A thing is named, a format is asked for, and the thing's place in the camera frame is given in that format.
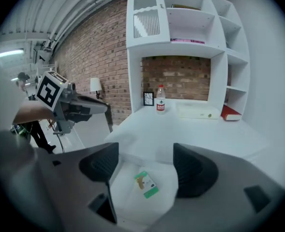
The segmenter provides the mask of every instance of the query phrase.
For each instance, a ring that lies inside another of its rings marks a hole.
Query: water bottle
[[[163,85],[158,86],[158,91],[156,95],[156,112],[158,114],[164,114],[165,113],[165,90]]]

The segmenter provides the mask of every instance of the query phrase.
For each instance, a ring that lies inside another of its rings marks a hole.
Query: white cabinet door
[[[127,48],[165,42],[170,42],[170,35],[164,0],[128,0]]]

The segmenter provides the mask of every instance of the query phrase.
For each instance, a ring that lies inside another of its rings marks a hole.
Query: ceiling light
[[[14,51],[9,51],[9,52],[2,52],[2,53],[0,53],[0,58],[5,57],[5,56],[9,56],[9,55],[23,54],[23,53],[24,53],[23,50],[14,50]]]

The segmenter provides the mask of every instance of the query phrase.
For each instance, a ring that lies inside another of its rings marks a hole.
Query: lamp shade
[[[93,77],[90,79],[90,91],[99,91],[102,90],[102,86],[100,85],[100,81],[98,77]]]

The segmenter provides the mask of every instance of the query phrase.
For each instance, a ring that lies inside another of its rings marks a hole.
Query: ceiling
[[[0,27],[0,53],[23,49],[24,54],[0,58],[10,79],[21,71],[35,75],[36,58],[53,50],[86,17],[112,0],[20,0]]]

